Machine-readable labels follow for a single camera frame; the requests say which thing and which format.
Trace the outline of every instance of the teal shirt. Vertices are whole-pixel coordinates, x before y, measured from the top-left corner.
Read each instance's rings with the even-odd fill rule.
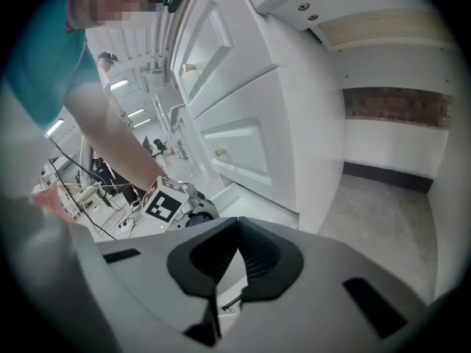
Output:
[[[30,18],[12,50],[4,76],[32,120],[48,128],[68,92],[99,82],[85,30],[65,31],[67,0],[47,0]]]

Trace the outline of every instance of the ceiling light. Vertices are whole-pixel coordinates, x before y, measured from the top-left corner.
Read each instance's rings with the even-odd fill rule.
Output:
[[[150,121],[150,119],[146,119],[145,121],[142,121],[142,122],[140,122],[140,123],[134,124],[134,126],[132,126],[132,128],[136,128],[137,126],[140,126],[141,124],[147,123],[148,121]]]
[[[139,113],[142,113],[143,111],[144,111],[144,109],[137,110],[137,111],[135,111],[135,112],[129,114],[127,117],[130,118],[131,116],[134,116],[134,115],[137,115],[137,114],[139,114]]]
[[[116,84],[112,84],[110,86],[110,90],[119,88],[120,86],[127,85],[127,84],[129,84],[129,82],[126,79],[124,79],[122,81],[118,81]]]
[[[59,128],[59,126],[64,122],[63,119],[59,119],[58,121],[56,121],[51,128],[49,128],[46,132],[46,136],[50,136],[52,135],[53,131],[55,131],[57,128]]]

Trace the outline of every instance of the brick wall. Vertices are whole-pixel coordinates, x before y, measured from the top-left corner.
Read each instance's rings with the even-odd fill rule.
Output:
[[[345,111],[351,119],[378,119],[447,129],[451,97],[404,88],[344,89]]]

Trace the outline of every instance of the cabinet door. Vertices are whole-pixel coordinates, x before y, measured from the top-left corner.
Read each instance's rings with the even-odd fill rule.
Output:
[[[275,65],[248,0],[196,0],[190,9],[172,70],[195,119]]]
[[[291,134],[277,69],[194,121],[214,170],[297,210]]]

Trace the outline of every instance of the cabinet handle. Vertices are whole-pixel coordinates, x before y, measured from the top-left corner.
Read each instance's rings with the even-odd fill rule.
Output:
[[[216,157],[221,157],[222,155],[226,154],[226,149],[217,149],[214,151],[214,154]]]
[[[183,72],[187,73],[189,71],[194,71],[196,66],[194,64],[183,64]]]

